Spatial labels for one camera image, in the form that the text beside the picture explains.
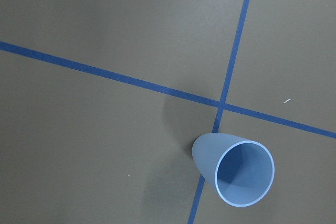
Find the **light blue plastic cup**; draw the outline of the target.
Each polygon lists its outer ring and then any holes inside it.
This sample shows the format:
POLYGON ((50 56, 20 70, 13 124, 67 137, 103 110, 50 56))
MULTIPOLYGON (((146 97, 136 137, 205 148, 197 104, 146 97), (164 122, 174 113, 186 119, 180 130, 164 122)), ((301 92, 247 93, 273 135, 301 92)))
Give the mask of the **light blue plastic cup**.
POLYGON ((206 133, 192 146, 192 158, 220 198, 234 207, 249 207, 269 192, 275 162, 262 144, 224 133, 206 133))

